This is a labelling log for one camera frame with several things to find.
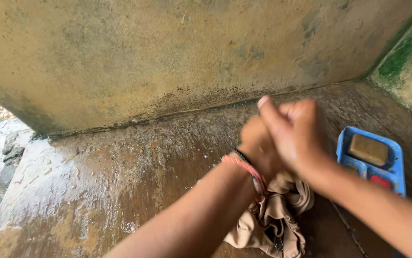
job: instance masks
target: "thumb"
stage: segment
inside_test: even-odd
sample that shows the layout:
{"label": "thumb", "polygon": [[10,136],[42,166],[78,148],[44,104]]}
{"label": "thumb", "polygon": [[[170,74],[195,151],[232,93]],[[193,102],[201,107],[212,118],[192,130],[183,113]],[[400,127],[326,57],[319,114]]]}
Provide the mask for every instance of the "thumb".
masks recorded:
{"label": "thumb", "polygon": [[292,128],[289,121],[279,113],[269,96],[262,97],[257,106],[260,111],[260,117],[272,138],[275,141],[282,139],[283,135]]}

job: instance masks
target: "fingernail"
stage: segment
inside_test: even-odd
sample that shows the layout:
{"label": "fingernail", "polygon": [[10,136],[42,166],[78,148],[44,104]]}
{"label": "fingernail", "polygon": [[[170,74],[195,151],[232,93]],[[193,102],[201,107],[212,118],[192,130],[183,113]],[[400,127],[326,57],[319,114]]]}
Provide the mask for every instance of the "fingernail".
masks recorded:
{"label": "fingernail", "polygon": [[270,97],[269,96],[263,96],[259,102],[257,102],[257,107],[260,109],[260,107],[263,105],[263,103],[265,103],[267,100],[269,100]]}

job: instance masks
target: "wet fabric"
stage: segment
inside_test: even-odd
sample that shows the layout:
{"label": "wet fabric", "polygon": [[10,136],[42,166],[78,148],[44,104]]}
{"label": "wet fabric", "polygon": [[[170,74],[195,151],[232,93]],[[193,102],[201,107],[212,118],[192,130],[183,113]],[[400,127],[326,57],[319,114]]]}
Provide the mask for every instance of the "wet fabric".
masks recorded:
{"label": "wet fabric", "polygon": [[310,209],[314,193],[289,173],[278,173],[268,196],[253,202],[224,241],[236,248],[257,247],[275,258],[300,258],[306,241],[294,217]]}

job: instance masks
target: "right hand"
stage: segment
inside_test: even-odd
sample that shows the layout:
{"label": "right hand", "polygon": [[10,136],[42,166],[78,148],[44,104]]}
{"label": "right hand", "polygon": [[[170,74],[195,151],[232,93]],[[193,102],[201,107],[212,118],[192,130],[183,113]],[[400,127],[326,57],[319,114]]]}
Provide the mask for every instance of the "right hand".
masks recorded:
{"label": "right hand", "polygon": [[265,96],[257,105],[279,156],[302,178],[307,179],[319,162],[331,159],[326,148],[325,118],[316,101],[283,103],[276,108]]}

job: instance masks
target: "pink bracelet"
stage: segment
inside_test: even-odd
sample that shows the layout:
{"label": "pink bracelet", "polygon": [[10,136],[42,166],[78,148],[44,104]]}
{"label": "pink bracelet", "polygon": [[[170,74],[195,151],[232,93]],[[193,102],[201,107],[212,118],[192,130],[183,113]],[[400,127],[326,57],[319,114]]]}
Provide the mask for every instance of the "pink bracelet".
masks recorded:
{"label": "pink bracelet", "polygon": [[255,199],[255,201],[257,203],[263,201],[263,198],[267,194],[266,182],[265,179],[262,176],[260,176],[259,172],[254,167],[252,167],[252,165],[250,165],[246,161],[243,161],[242,159],[237,159],[229,155],[224,155],[222,157],[222,162],[234,163],[239,167],[244,168],[247,172],[249,172],[252,175],[252,182],[254,183],[255,191],[257,191],[257,194],[259,195]]}

